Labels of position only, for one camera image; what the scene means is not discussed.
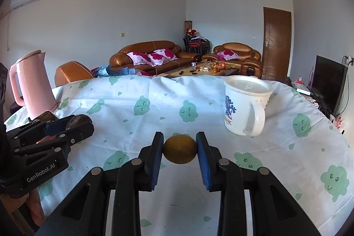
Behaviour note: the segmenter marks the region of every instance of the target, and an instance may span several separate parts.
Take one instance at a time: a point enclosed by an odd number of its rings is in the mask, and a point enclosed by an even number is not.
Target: blue cartoon print on mug
[[[226,95],[225,97],[225,121],[227,124],[231,123],[232,120],[232,113],[236,112],[236,108],[233,106],[233,102],[231,101],[230,97]]]

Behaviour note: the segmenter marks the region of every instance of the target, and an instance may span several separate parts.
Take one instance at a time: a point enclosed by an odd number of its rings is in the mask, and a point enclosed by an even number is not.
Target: human hand
[[[27,204],[31,211],[31,216],[37,226],[41,226],[44,222],[44,213],[39,198],[38,190],[34,189],[19,199],[13,199],[7,194],[1,194],[0,200],[2,201],[8,213],[12,213],[20,208],[24,203]]]

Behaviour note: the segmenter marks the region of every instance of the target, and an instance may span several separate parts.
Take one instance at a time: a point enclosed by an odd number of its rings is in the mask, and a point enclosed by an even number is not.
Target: white mug
[[[257,77],[235,75],[225,80],[225,126],[237,135],[257,136],[273,87]]]

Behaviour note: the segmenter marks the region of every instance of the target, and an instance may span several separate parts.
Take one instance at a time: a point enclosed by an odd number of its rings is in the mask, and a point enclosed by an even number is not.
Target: kiwi fruit
[[[197,150],[194,139],[181,134],[171,136],[162,147],[166,159],[176,164],[186,164],[192,161]]]

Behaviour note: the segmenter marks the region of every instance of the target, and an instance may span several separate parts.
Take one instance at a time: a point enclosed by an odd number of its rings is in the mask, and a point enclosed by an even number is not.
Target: metal screw
[[[219,159],[220,165],[229,165],[230,161],[226,158]]]
[[[98,175],[101,173],[101,168],[100,167],[95,167],[91,169],[91,174],[92,175]]]
[[[134,158],[132,160],[133,165],[140,165],[143,161],[140,158]]]
[[[266,167],[261,167],[261,168],[260,168],[260,173],[261,173],[262,175],[268,175],[268,174],[269,174],[269,169],[266,168]]]

